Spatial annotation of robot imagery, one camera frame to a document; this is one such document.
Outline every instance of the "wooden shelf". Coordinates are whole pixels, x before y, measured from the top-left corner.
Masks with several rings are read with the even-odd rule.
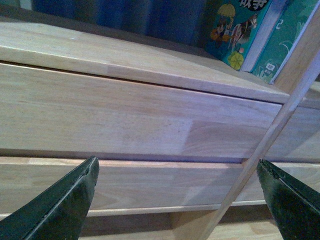
[[[91,154],[118,160],[100,160],[89,228],[115,225],[83,240],[204,240],[230,204],[264,204],[250,178],[260,157],[320,191],[319,82],[301,101],[319,74],[319,10],[277,86],[194,47],[1,10],[0,153],[11,157],[0,157],[0,218],[82,162],[69,158]],[[252,229],[274,230],[270,221],[232,226],[253,238],[267,236]],[[223,229],[209,240],[234,237]]]
[[[284,103],[288,95],[219,60],[1,18],[3,61]]]

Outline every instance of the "wooden furniture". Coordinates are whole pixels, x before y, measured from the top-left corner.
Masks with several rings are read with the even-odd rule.
[[[91,239],[216,239],[230,205],[264,204],[259,158],[320,191],[319,9],[272,86],[200,49],[1,8],[1,217],[93,154],[88,216],[138,226]]]

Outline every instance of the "wooden board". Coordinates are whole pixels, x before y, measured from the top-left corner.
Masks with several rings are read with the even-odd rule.
[[[0,157],[0,215],[28,203],[82,160]],[[212,210],[219,207],[242,167],[235,163],[100,160],[89,216]],[[320,165],[277,163],[320,191]],[[264,200],[254,174],[235,205]]]
[[[281,105],[0,64],[0,153],[228,162],[248,158]]]
[[[192,212],[193,220],[201,222],[205,212]],[[88,217],[80,240],[174,240],[173,232],[181,219],[176,213],[139,214],[113,217]],[[184,224],[195,224],[185,219]],[[282,240],[266,206],[231,208],[208,240]]]
[[[288,95],[215,59],[1,18],[1,60],[284,103]]]
[[[298,107],[265,158],[319,163],[319,143],[320,110]]]
[[[208,240],[283,240],[273,220],[219,224]]]
[[[320,75],[312,84],[299,106],[320,109]]]
[[[9,5],[0,4],[0,16],[5,18],[11,18],[20,20],[26,23],[38,23],[56,26],[60,28],[75,30],[83,33],[99,35],[103,37],[109,37],[113,39],[125,40],[137,44],[148,45],[152,47],[158,47],[162,49],[168,49],[178,51],[186,54],[192,54],[207,58],[213,58],[212,55],[204,51],[202,48],[185,45],[182,43],[172,42],[160,38],[154,38],[151,36],[140,35],[134,32],[128,32],[120,29],[110,28],[106,26],[100,26],[96,24],[90,24],[88,21],[82,22],[65,17],[54,16],[45,14],[38,11],[30,11],[22,8],[17,8]]]
[[[317,11],[317,14],[312,18],[310,26],[317,25],[319,23],[318,17],[320,16],[320,8]],[[306,31],[307,34],[304,34],[302,39],[308,39],[312,32]],[[236,200],[238,195],[241,193],[247,182],[249,181],[252,174],[255,172],[259,159],[265,158],[267,152],[269,151],[272,144],[275,142],[277,137],[280,135],[282,130],[284,129],[285,125],[288,123],[292,115],[294,114],[295,110],[297,109],[299,103],[303,100],[303,97],[308,92],[309,88],[314,83],[315,79],[320,74],[320,51],[313,55],[310,59],[310,62],[304,62],[305,68],[302,70],[296,69],[293,66],[296,66],[296,58],[291,57],[289,61],[286,63],[284,69],[294,69],[292,71],[292,75],[294,77],[301,76],[299,81],[297,81],[297,85],[293,90],[292,94],[288,101],[282,106],[280,111],[278,112],[277,116],[274,118],[271,126],[268,128],[267,132],[263,136],[262,140],[258,144],[257,148],[251,155],[251,157],[243,164],[244,168],[241,174],[239,175],[238,179],[232,185],[230,191],[227,193],[226,197],[223,199],[221,206],[218,210],[214,212],[212,219],[207,222],[206,227],[204,230],[199,232],[199,237],[197,240],[207,240],[209,235],[218,225],[219,221],[222,219],[228,208],[232,205],[232,203]],[[192,231],[189,228],[186,228],[186,232]],[[178,239],[185,240],[185,238],[180,238],[179,235],[176,236]]]

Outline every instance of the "wooden drawer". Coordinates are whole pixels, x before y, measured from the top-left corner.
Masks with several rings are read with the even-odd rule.
[[[0,64],[5,154],[248,158],[281,105]]]
[[[80,164],[57,158],[0,158],[0,214],[11,213]],[[217,209],[242,170],[235,163],[100,160],[89,215],[122,215]],[[320,165],[277,163],[320,191]],[[233,205],[263,204],[254,174]]]
[[[266,155],[273,161],[320,163],[320,110],[298,107]]]

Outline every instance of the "children's book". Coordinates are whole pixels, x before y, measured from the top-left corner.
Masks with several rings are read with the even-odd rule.
[[[320,0],[289,0],[250,72],[273,84],[319,5]]]
[[[205,50],[235,70],[240,70],[249,49],[256,48],[254,44],[259,44],[262,48],[261,45],[268,40],[285,2],[286,0],[224,0],[217,10]],[[256,36],[262,39],[254,42]]]

